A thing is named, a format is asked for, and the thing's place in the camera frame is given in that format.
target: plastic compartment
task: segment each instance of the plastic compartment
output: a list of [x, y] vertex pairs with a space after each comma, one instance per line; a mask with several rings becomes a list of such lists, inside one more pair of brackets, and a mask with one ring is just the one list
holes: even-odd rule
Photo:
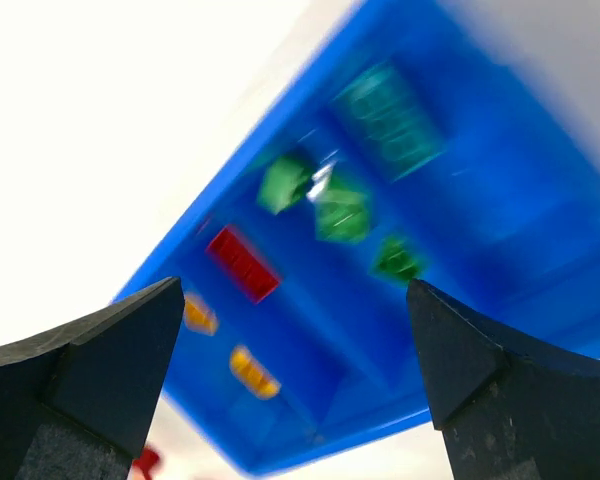
[[[343, 92], [383, 65], [404, 83], [400, 101], [417, 108], [369, 133], [347, 117]], [[386, 168], [390, 155], [374, 137], [385, 133], [374, 129], [412, 121], [426, 127], [410, 138], [429, 146], [398, 151], [402, 164]], [[314, 172], [326, 166], [353, 193], [333, 193], [333, 205], [315, 191], [307, 198], [303, 168], [286, 164], [272, 177], [291, 172], [287, 191], [259, 198], [267, 169], [289, 154]], [[361, 199], [370, 222], [361, 218], [351, 242], [325, 241], [316, 215], [347, 219]], [[226, 231], [242, 246], [220, 258], [210, 244]], [[406, 284], [374, 272], [388, 238], [404, 240], [408, 254], [386, 268], [407, 269], [413, 255], [425, 267], [419, 277], [459, 300], [600, 357], [600, 176], [430, 0], [366, 2], [119, 298], [179, 275], [202, 299], [213, 334], [183, 324], [165, 389], [234, 464], [264, 474], [429, 419]], [[241, 345], [279, 391], [258, 398], [255, 383], [236, 378], [230, 358]]]

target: red lego brick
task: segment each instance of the red lego brick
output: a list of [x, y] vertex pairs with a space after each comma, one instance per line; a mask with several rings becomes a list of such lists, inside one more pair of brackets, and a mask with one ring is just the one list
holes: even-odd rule
[[207, 252], [229, 273], [247, 296], [258, 303], [280, 284], [280, 281], [234, 233], [225, 227], [211, 240]]
[[136, 458], [132, 467], [137, 468], [144, 476], [144, 480], [153, 480], [152, 470], [160, 464], [160, 455], [151, 447], [145, 446], [140, 458]]

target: blue tray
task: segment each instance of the blue tray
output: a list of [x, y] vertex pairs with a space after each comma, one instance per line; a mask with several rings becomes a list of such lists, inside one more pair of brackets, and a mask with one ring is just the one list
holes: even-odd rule
[[[402, 85], [436, 145], [409, 168], [394, 168], [364, 122], [347, 117], [347, 95], [378, 71]], [[258, 204], [267, 169], [298, 151], [366, 199], [363, 239], [321, 239], [315, 198], [277, 215]], [[227, 226], [271, 274], [259, 293], [209, 247]], [[420, 278], [600, 357], [600, 175], [430, 0], [363, 4], [118, 298], [178, 275], [214, 312], [213, 335], [183, 324], [165, 389], [236, 466], [265, 474], [429, 420], [406, 286], [373, 272], [396, 235], [423, 259]], [[239, 345], [277, 394], [258, 398], [234, 375]]]

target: green lego piece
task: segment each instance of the green lego piece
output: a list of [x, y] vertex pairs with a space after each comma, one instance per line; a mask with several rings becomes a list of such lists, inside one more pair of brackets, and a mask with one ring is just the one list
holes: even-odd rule
[[336, 102], [345, 120], [378, 151], [381, 168], [391, 180], [411, 173], [442, 151], [435, 128], [388, 63], [366, 70]]
[[301, 159], [284, 155], [265, 172], [258, 204], [277, 215], [300, 201], [311, 188], [312, 170]]
[[358, 243], [371, 230], [366, 195], [331, 177], [316, 201], [316, 232], [320, 240]]
[[373, 266], [374, 273], [390, 277], [403, 284], [408, 284], [423, 269], [421, 260], [396, 236], [389, 236], [384, 240]]

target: transparent green lego brick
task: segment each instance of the transparent green lego brick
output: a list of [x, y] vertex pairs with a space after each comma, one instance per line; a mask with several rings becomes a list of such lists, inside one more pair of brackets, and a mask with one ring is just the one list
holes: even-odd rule
[[345, 122], [374, 147], [397, 180], [435, 158], [442, 142], [411, 89], [389, 63], [366, 70], [337, 97]]
[[258, 204], [274, 215], [289, 208], [311, 188], [312, 173], [309, 164], [296, 156], [278, 158], [264, 174]]
[[397, 236], [387, 237], [373, 266], [373, 272], [403, 284], [424, 270], [424, 264]]
[[367, 196], [349, 189], [337, 177], [329, 180], [315, 206], [316, 232], [320, 240], [358, 243], [371, 230]]

